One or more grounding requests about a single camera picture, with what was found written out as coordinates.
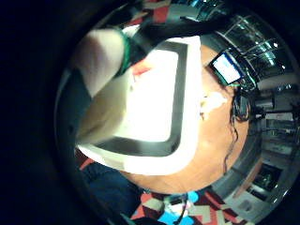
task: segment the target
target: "cable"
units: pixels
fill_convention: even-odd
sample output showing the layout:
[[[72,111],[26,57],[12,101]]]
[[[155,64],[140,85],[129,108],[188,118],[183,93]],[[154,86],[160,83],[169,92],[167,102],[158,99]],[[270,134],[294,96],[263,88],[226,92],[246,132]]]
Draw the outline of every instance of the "cable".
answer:
[[[181,220],[182,220],[182,218],[184,217],[184,214],[185,214],[185,212],[186,212],[187,205],[188,205],[188,195],[187,195],[186,198],[185,198],[185,205],[184,205],[184,207],[183,207],[183,209],[182,209],[181,215],[180,215],[180,217],[173,223],[174,225],[178,225],[178,224],[181,222]]]
[[[227,160],[230,157],[230,155],[233,153],[234,146],[235,146],[236,142],[238,141],[238,132],[237,132],[237,129],[235,127],[235,111],[236,111],[236,108],[234,107],[234,104],[235,104],[234,102],[235,102],[235,98],[232,101],[232,109],[231,109],[231,116],[230,116],[232,143],[231,143],[230,147],[228,148],[227,154],[226,154],[226,156],[224,158],[224,161],[223,161],[223,173],[224,173],[224,175],[228,171]]]

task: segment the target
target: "screen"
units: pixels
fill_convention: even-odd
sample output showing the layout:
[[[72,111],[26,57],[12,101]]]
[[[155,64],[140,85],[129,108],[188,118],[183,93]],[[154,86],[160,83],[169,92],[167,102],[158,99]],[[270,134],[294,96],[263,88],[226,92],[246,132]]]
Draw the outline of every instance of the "screen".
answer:
[[[241,74],[225,53],[217,58],[213,65],[226,83],[233,83],[241,78]]]

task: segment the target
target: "wooden table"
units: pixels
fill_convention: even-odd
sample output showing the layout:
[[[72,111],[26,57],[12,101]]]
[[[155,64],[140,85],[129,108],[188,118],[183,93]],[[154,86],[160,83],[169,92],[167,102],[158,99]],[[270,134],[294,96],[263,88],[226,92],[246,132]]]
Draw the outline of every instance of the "wooden table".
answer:
[[[223,161],[233,141],[229,125],[230,108],[233,89],[223,89],[216,76],[207,67],[217,55],[206,46],[202,51],[202,85],[205,93],[217,91],[222,94],[227,103],[209,113],[207,120],[199,118],[199,143],[194,159],[180,172],[170,175],[138,175],[128,172],[122,174],[142,188],[148,188],[158,193],[183,193],[205,188],[217,181],[223,175]],[[236,122],[239,139],[234,146],[227,165],[230,168],[239,157],[248,133],[248,122]]]

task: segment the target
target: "bracelet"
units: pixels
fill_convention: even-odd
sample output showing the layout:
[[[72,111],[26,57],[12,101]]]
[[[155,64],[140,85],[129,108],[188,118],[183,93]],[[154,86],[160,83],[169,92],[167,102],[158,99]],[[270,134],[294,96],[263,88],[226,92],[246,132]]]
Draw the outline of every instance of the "bracelet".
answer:
[[[122,32],[122,30],[116,29],[116,31],[119,32],[119,34],[121,35],[121,37],[123,39],[124,56],[123,56],[122,65],[119,68],[119,70],[117,71],[117,73],[113,76],[114,78],[117,78],[117,77],[120,77],[121,75],[123,75],[126,72],[126,70],[130,67],[130,61],[129,61],[130,44],[128,41],[128,37]]]

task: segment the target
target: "monitor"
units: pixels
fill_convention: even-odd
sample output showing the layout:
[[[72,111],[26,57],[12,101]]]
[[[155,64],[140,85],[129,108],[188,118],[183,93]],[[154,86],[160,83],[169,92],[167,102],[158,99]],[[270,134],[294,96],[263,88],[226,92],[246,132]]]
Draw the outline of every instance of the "monitor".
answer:
[[[222,52],[210,64],[224,85],[234,83],[243,77],[243,73],[233,60],[228,52]]]

